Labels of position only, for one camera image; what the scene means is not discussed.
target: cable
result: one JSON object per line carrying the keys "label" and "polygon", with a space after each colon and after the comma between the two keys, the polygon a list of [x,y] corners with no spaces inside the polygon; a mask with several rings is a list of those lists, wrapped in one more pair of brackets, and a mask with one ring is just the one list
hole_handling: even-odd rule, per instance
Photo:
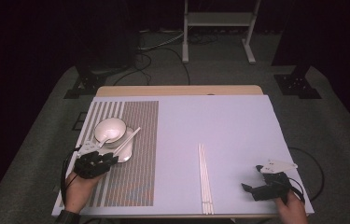
{"label": "cable", "polygon": [[189,70],[187,69],[187,67],[183,64],[183,60],[181,59],[181,56],[173,49],[168,49],[168,48],[157,48],[157,49],[150,49],[150,50],[147,50],[145,52],[149,52],[149,51],[152,51],[152,50],[158,50],[158,49],[166,49],[166,50],[169,50],[171,52],[173,52],[177,58],[180,60],[181,64],[183,65],[184,67],[184,70],[186,71],[186,74],[187,74],[187,79],[188,79],[188,83],[189,85],[191,85],[191,81],[190,81],[190,77],[189,77]]}
{"label": "cable", "polygon": [[151,50],[151,49],[155,49],[155,48],[161,47],[161,46],[163,46],[163,45],[167,45],[167,44],[169,44],[169,43],[174,42],[175,40],[177,40],[178,38],[180,38],[180,37],[183,36],[183,35],[184,35],[184,34],[181,33],[181,35],[175,36],[174,38],[171,38],[171,39],[169,39],[169,40],[167,40],[167,41],[164,41],[163,43],[160,43],[160,44],[158,44],[158,45],[151,46],[151,47],[148,47],[148,48],[140,48],[140,50]]}
{"label": "cable", "polygon": [[295,180],[295,179],[293,179],[293,178],[288,178],[289,180],[292,180],[292,181],[294,181],[294,182],[296,182],[297,184],[298,184],[298,186],[300,187],[300,189],[301,189],[301,194],[303,195],[303,188],[302,188],[302,186],[301,186],[301,184],[297,181],[297,180]]}
{"label": "cable", "polygon": [[320,174],[321,174],[321,178],[322,178],[321,185],[320,185],[320,188],[319,188],[319,191],[317,192],[317,194],[310,199],[310,201],[312,202],[322,193],[324,185],[325,185],[325,182],[326,182],[326,178],[325,178],[325,175],[324,175],[324,172],[323,172],[323,168],[320,165],[320,163],[317,161],[317,159],[315,159],[314,156],[312,156],[310,153],[306,152],[305,150],[302,150],[302,149],[297,148],[297,147],[288,147],[288,148],[292,149],[292,150],[300,151],[300,152],[304,153],[305,155],[309,156],[316,163],[317,167],[319,168],[319,171],[320,171]]}
{"label": "cable", "polygon": [[69,184],[67,184],[67,186],[66,186],[66,190],[70,187],[70,185],[73,183],[73,181],[76,179],[76,177],[78,177],[78,175],[75,175],[75,177],[73,177],[72,180],[70,180]]}
{"label": "cable", "polygon": [[73,156],[73,153],[78,150],[79,150],[79,147],[72,149],[67,154],[67,156],[64,158],[64,161],[63,161],[62,172],[61,172],[61,195],[62,195],[63,204],[66,203],[66,190],[69,187],[70,183],[73,181],[72,180],[69,183],[69,185],[66,186],[66,172],[67,172],[67,169],[69,168],[70,158]]}
{"label": "cable", "polygon": [[119,79],[117,79],[117,80],[114,82],[113,86],[116,86],[116,85],[117,85],[121,80],[123,80],[125,77],[127,77],[127,76],[129,76],[129,75],[131,75],[131,74],[137,73],[137,72],[141,72],[141,73],[145,76],[146,81],[147,81],[147,85],[149,86],[149,82],[150,82],[150,80],[151,80],[151,75],[145,73],[143,70],[146,69],[146,68],[148,68],[148,67],[151,65],[152,59],[151,59],[151,57],[149,57],[149,56],[146,55],[146,54],[140,53],[140,55],[142,55],[142,59],[143,59],[143,57],[147,57],[147,58],[148,58],[148,63],[147,63],[147,65],[145,65],[143,68],[138,68],[138,67],[135,65],[135,66],[134,66],[135,71],[132,71],[132,72],[130,72],[130,73],[127,73],[127,74],[121,76]]}

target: wooden table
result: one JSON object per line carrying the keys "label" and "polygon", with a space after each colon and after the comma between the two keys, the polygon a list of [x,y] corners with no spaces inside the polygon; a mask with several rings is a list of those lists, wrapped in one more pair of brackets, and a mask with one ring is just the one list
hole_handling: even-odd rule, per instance
{"label": "wooden table", "polygon": [[[102,87],[91,103],[77,146],[92,139],[94,126],[110,117],[142,130],[134,138],[131,159],[112,167],[82,215],[277,216],[272,201],[254,202],[241,187],[241,183],[265,185],[255,166],[268,159],[292,162],[269,97],[260,87]],[[199,143],[206,152],[213,215],[205,215],[202,209]],[[302,184],[297,170],[287,175]],[[307,195],[305,199],[311,214]],[[58,195],[54,216],[63,209],[61,202]]]}

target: robotic hand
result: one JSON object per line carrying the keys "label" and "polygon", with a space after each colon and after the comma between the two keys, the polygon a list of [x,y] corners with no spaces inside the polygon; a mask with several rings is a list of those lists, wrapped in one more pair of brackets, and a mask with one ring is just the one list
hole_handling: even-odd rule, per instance
{"label": "robotic hand", "polygon": [[[66,202],[66,171],[70,164],[70,158],[74,152],[78,152],[80,147],[73,149],[63,161],[61,174],[61,194],[63,203]],[[117,164],[119,157],[113,157],[113,153],[99,155],[99,152],[93,151],[76,159],[74,172],[84,179],[92,179],[108,171],[112,165]]]}
{"label": "robotic hand", "polygon": [[110,171],[110,167],[118,161],[119,157],[113,157],[113,153],[99,155],[99,152],[94,151],[76,160],[74,172],[84,179],[92,179]]}
{"label": "robotic hand", "polygon": [[[263,166],[256,166],[257,170],[261,172]],[[284,172],[277,174],[262,174],[266,185],[252,188],[246,184],[242,184],[243,189],[253,195],[255,201],[265,201],[274,198],[281,198],[283,203],[287,203],[287,193],[289,190],[293,190],[300,198],[300,200],[305,203],[305,199],[302,193],[294,188],[289,181],[289,178]]]}

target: wire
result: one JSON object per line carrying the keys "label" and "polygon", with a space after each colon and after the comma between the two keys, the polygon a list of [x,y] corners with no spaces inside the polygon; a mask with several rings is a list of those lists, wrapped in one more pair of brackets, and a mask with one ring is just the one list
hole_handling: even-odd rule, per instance
{"label": "wire", "polygon": [[293,178],[288,178],[289,180],[292,180],[292,181],[294,181],[294,182],[296,182],[296,184],[300,187],[300,189],[301,189],[301,194],[303,195],[303,188],[302,188],[302,186],[301,186],[301,184],[297,181],[297,180],[295,180],[295,179],[293,179]]}
{"label": "wire", "polygon": [[69,184],[67,184],[66,189],[68,189],[70,187],[70,185],[73,183],[73,181],[76,179],[76,177],[78,177],[78,175],[75,175],[75,177],[72,178],[72,180],[70,180]]}
{"label": "wire", "polygon": [[177,58],[180,60],[181,64],[183,65],[184,70],[186,71],[188,83],[189,83],[189,85],[191,85],[191,81],[190,81],[190,77],[189,77],[189,70],[187,69],[186,65],[183,64],[183,60],[181,59],[181,56],[180,56],[175,50],[173,50],[173,49],[168,49],[168,48],[157,48],[157,49],[150,49],[150,50],[148,50],[148,51],[146,51],[146,52],[149,52],[149,51],[152,51],[152,50],[158,50],[158,49],[166,49],[166,50],[169,50],[169,51],[173,52],[173,53],[177,56]]}
{"label": "wire", "polygon": [[181,33],[181,35],[178,35],[178,36],[175,36],[167,41],[164,41],[158,45],[154,45],[154,46],[151,46],[151,47],[147,47],[147,48],[140,48],[140,50],[151,50],[151,49],[155,49],[155,48],[158,48],[158,47],[161,47],[161,46],[164,46],[164,45],[167,45],[167,44],[170,44],[172,42],[174,42],[175,40],[177,40],[178,38],[180,38],[181,36],[183,36],[183,32]]}
{"label": "wire", "polygon": [[317,159],[315,159],[314,156],[312,156],[310,153],[306,152],[305,150],[302,150],[302,149],[297,148],[297,147],[288,147],[288,148],[292,149],[292,150],[300,151],[300,152],[304,153],[305,155],[309,156],[316,163],[316,165],[317,165],[317,167],[319,169],[319,172],[321,174],[321,185],[320,185],[320,188],[319,188],[319,191],[317,192],[317,194],[310,199],[310,201],[312,202],[322,193],[323,188],[325,186],[326,178],[325,178],[325,175],[324,175],[324,172],[323,172],[323,168],[320,165],[320,163],[317,161]]}
{"label": "wire", "polygon": [[151,57],[149,57],[149,56],[146,55],[146,54],[140,53],[140,55],[142,55],[142,61],[143,61],[143,57],[148,58],[148,63],[147,63],[147,65],[145,65],[145,66],[142,67],[142,68],[138,68],[138,67],[135,65],[135,66],[134,66],[135,71],[132,71],[132,72],[130,72],[130,73],[127,73],[127,74],[121,76],[119,79],[117,79],[117,80],[114,82],[113,86],[116,86],[116,85],[117,85],[121,80],[123,80],[125,77],[130,76],[130,75],[132,75],[132,74],[135,74],[135,73],[137,73],[137,72],[141,72],[141,73],[145,76],[147,85],[149,86],[149,82],[150,82],[150,80],[151,80],[151,75],[145,73],[143,70],[146,69],[146,68],[148,68],[148,67],[151,65],[152,59],[151,59]]}

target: metal stand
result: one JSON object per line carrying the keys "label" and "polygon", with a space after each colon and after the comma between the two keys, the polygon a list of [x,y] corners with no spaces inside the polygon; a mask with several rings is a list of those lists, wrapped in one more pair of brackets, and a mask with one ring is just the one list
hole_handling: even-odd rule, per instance
{"label": "metal stand", "polygon": [[319,92],[305,78],[311,64],[307,58],[300,61],[290,75],[273,75],[284,95],[298,95],[300,99],[321,99]]}
{"label": "metal stand", "polygon": [[256,0],[253,12],[218,13],[218,12],[189,12],[189,0],[184,5],[184,40],[183,40],[183,63],[189,62],[189,26],[248,26],[247,37],[242,39],[245,53],[249,63],[256,63],[250,48],[250,39],[259,12],[261,0]]}

